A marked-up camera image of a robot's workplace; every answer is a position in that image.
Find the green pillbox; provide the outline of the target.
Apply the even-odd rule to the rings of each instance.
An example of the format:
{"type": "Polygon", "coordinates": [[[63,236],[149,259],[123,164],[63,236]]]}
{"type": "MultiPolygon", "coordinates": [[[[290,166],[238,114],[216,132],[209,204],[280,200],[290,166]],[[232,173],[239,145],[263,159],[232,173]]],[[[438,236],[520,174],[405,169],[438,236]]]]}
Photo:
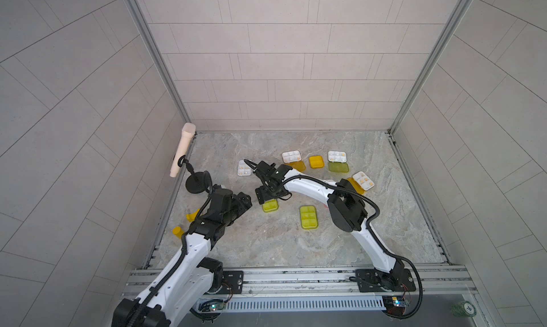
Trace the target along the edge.
{"type": "Polygon", "coordinates": [[[348,173],[349,166],[347,154],[343,151],[329,150],[328,169],[333,173],[348,173]]]}
{"type": "Polygon", "coordinates": [[[264,213],[275,212],[279,209],[279,203],[277,199],[268,200],[262,204],[262,210],[264,213]]]}
{"type": "Polygon", "coordinates": [[[314,230],[319,226],[316,208],[313,205],[299,208],[301,227],[304,230],[314,230]]]}

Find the clear white pillbox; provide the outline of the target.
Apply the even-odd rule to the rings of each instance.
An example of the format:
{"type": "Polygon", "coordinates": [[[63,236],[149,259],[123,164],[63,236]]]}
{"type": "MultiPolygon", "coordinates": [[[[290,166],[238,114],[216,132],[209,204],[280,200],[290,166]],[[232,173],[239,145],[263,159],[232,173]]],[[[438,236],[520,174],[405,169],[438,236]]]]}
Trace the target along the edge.
{"type": "Polygon", "coordinates": [[[244,161],[238,162],[237,175],[240,177],[251,176],[253,174],[252,168],[244,161]]]}

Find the small yellow pillbox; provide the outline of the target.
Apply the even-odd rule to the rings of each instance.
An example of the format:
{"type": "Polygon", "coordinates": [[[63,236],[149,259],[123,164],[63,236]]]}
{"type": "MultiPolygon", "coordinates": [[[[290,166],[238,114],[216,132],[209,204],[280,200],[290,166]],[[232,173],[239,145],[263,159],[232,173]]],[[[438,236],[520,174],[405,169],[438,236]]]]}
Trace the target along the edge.
{"type": "Polygon", "coordinates": [[[325,166],[322,156],[310,156],[309,165],[312,169],[320,169],[325,166]]]}

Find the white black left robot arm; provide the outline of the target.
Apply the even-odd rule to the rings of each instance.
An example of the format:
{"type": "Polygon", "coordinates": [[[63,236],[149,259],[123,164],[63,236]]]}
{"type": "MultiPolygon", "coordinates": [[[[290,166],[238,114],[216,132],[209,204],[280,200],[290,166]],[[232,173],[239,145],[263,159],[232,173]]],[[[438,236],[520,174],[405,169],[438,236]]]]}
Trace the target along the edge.
{"type": "Polygon", "coordinates": [[[222,285],[222,263],[208,257],[225,229],[252,207],[245,193],[215,185],[198,210],[181,248],[152,283],[116,307],[112,326],[178,326],[197,300],[222,285]]]}

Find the yellow six-slot pillbox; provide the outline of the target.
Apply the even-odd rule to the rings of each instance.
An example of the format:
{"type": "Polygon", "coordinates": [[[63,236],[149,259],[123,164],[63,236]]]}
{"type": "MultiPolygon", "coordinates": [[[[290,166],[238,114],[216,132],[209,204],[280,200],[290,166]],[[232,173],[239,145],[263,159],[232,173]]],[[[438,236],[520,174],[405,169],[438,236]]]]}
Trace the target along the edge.
{"type": "Polygon", "coordinates": [[[291,166],[293,169],[301,173],[306,170],[303,158],[298,150],[283,152],[281,156],[284,164],[291,166]]]}

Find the black microphone stand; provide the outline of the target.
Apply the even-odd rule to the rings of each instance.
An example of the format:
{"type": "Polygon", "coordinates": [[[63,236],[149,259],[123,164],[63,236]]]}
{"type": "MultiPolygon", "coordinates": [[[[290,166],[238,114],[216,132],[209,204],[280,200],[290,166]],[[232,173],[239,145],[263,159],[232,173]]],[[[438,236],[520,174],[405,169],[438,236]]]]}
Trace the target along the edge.
{"type": "Polygon", "coordinates": [[[195,171],[194,167],[189,162],[186,156],[181,156],[177,161],[177,165],[179,167],[185,166],[186,170],[190,174],[185,183],[185,187],[189,193],[211,193],[212,177],[208,171],[195,171]]]}

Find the yellow plastic piece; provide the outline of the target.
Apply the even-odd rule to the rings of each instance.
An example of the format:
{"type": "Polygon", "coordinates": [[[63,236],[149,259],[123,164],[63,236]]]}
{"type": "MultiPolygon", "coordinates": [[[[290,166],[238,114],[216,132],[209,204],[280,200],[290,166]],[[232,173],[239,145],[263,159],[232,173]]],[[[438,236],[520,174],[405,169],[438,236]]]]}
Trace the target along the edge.
{"type": "Polygon", "coordinates": [[[188,222],[194,222],[196,217],[198,216],[200,212],[200,209],[196,210],[194,213],[192,214],[186,214],[186,219],[188,222]]]}

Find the small yellow piece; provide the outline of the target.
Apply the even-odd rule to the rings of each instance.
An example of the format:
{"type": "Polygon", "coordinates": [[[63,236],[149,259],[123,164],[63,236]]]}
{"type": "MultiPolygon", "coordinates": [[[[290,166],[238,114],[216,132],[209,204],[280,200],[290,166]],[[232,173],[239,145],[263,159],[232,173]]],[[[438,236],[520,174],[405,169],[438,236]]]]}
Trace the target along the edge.
{"type": "Polygon", "coordinates": [[[185,231],[180,226],[176,226],[172,229],[172,234],[174,234],[178,239],[182,239],[182,236],[185,234],[185,231]]]}

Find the yellow pillbox right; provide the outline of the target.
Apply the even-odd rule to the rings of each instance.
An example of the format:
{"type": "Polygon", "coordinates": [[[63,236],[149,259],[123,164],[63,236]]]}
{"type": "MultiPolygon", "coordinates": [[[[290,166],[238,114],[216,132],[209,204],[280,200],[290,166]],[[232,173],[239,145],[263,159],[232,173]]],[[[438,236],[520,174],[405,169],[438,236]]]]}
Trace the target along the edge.
{"type": "Polygon", "coordinates": [[[355,191],[359,194],[364,194],[375,187],[375,183],[363,171],[359,171],[352,177],[348,177],[347,181],[349,181],[355,191]]]}

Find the left green circuit board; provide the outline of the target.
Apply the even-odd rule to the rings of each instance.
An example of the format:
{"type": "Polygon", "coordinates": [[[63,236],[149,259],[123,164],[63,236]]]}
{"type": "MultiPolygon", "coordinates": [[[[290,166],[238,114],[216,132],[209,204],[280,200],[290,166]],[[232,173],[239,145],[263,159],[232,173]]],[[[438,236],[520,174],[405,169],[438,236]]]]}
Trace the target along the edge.
{"type": "Polygon", "coordinates": [[[225,307],[226,301],[221,299],[213,299],[200,304],[199,311],[201,313],[216,313],[218,311],[224,310],[225,307]]]}

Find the right green circuit board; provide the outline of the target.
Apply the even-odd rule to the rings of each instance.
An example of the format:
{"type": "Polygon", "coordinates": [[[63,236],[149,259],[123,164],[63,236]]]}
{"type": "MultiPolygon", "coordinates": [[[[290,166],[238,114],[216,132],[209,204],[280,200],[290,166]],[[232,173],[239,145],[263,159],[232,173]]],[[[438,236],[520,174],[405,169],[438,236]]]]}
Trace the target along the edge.
{"type": "Polygon", "coordinates": [[[408,302],[404,297],[382,297],[385,306],[384,314],[394,316],[404,316],[408,307],[408,302]]]}

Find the right poker chip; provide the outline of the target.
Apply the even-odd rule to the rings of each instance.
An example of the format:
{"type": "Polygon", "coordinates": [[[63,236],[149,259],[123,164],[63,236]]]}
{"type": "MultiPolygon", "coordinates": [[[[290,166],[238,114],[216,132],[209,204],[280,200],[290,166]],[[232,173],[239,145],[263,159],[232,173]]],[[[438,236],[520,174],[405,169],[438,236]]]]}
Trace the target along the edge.
{"type": "Polygon", "coordinates": [[[469,301],[460,301],[451,306],[451,313],[456,317],[472,318],[477,315],[477,309],[469,301]]]}

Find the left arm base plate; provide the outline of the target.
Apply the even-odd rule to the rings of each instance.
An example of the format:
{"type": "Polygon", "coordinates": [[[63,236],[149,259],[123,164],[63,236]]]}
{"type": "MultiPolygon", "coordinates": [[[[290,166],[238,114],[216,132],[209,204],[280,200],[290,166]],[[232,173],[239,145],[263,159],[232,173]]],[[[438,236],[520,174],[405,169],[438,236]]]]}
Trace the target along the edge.
{"type": "Polygon", "coordinates": [[[243,271],[223,271],[214,273],[212,287],[206,295],[241,294],[244,282],[243,271]]]}

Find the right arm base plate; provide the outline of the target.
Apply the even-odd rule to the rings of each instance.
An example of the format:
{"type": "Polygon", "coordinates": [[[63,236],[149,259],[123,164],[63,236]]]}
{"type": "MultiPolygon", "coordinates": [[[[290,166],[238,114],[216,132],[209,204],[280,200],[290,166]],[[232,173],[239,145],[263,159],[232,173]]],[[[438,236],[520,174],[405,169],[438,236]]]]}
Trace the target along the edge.
{"type": "Polygon", "coordinates": [[[416,281],[409,269],[404,269],[398,276],[375,269],[357,269],[350,280],[358,285],[359,292],[362,293],[417,291],[416,281]]]}

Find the aluminium rail frame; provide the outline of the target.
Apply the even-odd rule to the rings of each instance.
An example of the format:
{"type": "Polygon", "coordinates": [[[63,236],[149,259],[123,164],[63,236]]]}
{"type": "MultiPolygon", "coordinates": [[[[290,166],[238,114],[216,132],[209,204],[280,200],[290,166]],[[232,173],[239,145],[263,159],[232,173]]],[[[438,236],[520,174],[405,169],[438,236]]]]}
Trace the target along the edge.
{"type": "MultiPolygon", "coordinates": [[[[365,266],[350,267],[258,267],[243,268],[243,279],[235,297],[320,297],[358,295],[358,284],[350,280],[365,266]]],[[[419,264],[424,294],[477,293],[467,268],[462,265],[419,264]]]]}

